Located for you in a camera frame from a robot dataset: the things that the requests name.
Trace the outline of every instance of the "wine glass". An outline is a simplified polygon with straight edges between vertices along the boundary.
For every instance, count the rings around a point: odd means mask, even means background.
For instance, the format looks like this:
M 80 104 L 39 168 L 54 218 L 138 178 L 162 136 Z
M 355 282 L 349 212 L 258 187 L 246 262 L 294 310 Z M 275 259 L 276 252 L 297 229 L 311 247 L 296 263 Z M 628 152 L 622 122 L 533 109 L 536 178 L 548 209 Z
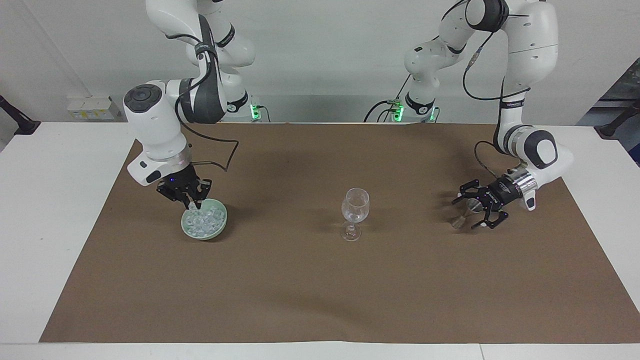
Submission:
M 349 190 L 342 201 L 342 215 L 347 220 L 340 232 L 342 238 L 356 241 L 362 235 L 362 229 L 358 224 L 369 215 L 369 193 L 360 188 Z

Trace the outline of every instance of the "bowl of ice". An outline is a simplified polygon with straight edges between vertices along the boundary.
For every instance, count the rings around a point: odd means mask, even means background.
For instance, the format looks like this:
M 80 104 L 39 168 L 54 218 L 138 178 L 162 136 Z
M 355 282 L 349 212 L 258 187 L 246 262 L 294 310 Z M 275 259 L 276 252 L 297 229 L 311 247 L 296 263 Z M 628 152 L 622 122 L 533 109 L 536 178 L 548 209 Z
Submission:
M 227 208 L 218 200 L 205 199 L 200 210 L 191 203 L 182 214 L 182 230 L 189 237 L 207 241 L 222 233 L 227 224 Z

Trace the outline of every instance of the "brown table surface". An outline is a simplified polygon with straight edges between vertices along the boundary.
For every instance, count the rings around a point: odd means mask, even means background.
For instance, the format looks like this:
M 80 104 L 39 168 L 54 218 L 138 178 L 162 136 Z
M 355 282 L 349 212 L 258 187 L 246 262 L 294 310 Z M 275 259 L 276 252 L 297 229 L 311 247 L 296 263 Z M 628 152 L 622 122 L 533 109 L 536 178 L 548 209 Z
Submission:
M 123 167 L 42 342 L 640 343 L 562 180 L 494 231 L 449 225 L 458 187 L 492 180 L 473 145 L 493 126 L 194 128 L 241 141 L 229 173 L 198 168 L 227 205 L 223 234 L 189 239 L 182 205 Z M 188 138 L 194 160 L 226 161 L 231 145 Z M 480 153 L 499 172 L 517 164 Z M 340 203 L 356 186 L 371 214 L 349 243 Z

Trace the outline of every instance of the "white table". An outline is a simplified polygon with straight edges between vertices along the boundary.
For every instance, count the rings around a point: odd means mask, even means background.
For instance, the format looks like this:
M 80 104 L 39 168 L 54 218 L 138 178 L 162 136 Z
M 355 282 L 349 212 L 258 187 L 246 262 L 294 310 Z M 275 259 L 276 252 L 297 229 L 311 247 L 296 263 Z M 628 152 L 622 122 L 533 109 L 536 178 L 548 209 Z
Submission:
M 564 180 L 640 306 L 640 169 L 590 127 L 545 129 L 574 152 Z M 0 154 L 0 359 L 640 359 L 640 344 L 37 344 L 132 142 L 127 124 L 45 123 Z

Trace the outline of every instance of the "wine glass base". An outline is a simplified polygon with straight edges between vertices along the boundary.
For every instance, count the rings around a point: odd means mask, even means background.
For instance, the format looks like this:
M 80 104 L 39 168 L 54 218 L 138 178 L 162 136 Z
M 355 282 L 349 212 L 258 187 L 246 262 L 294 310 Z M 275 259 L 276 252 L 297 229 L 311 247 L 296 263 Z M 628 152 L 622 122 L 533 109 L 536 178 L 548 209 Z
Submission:
M 347 241 L 358 241 L 362 235 L 362 229 L 358 224 L 352 222 L 344 222 L 340 235 Z

